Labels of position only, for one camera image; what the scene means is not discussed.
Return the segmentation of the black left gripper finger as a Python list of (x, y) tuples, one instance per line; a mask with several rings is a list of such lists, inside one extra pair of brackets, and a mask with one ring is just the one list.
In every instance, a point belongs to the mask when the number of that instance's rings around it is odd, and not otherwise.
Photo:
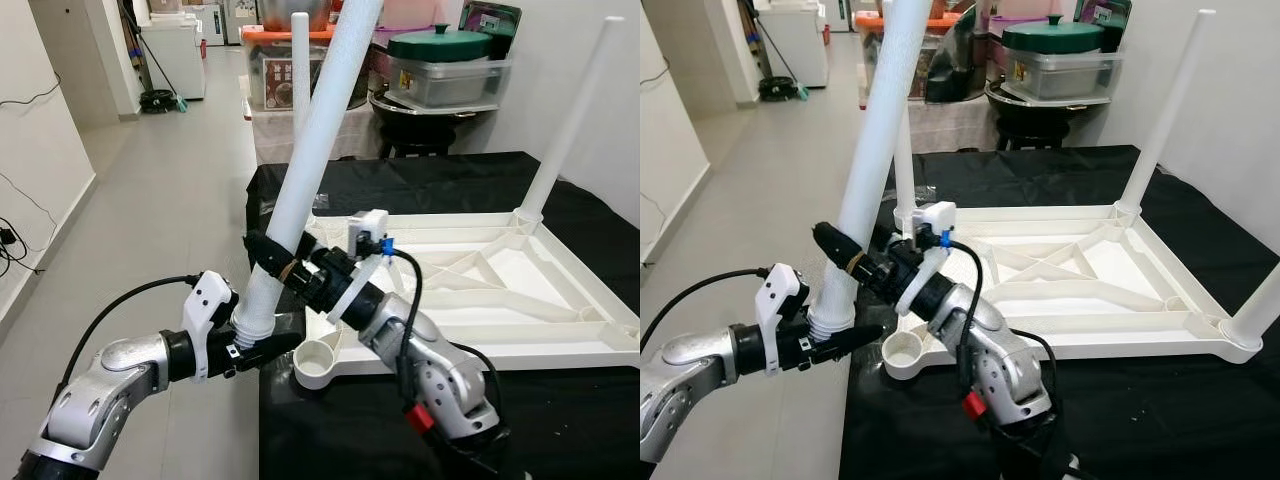
[(257, 340), (252, 347), (260, 352), (262, 357), (261, 366), (264, 366), (276, 357), (293, 351), (302, 340), (303, 335), (301, 333), (280, 333)]
[(836, 361), (855, 349), (878, 340), (884, 334), (883, 326), (852, 326), (833, 333), (827, 340), (817, 342), (812, 351), (812, 362)]

